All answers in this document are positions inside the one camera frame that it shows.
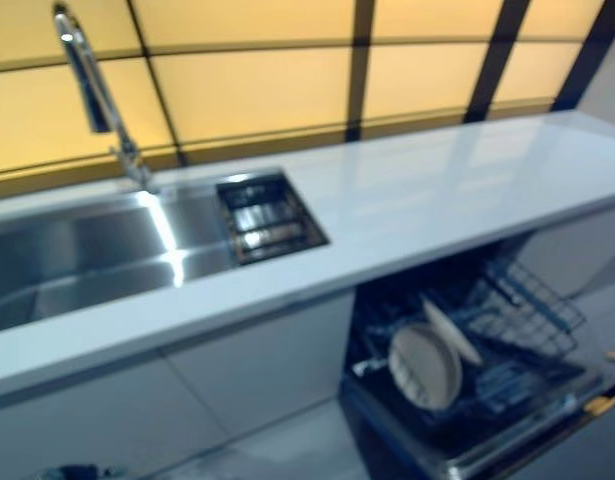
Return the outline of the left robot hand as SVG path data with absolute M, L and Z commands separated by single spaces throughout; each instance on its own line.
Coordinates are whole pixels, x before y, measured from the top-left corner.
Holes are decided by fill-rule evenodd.
M 124 467 L 99 467 L 94 464 L 73 464 L 52 467 L 37 475 L 42 480 L 98 480 L 121 479 L 126 477 L 128 469 Z

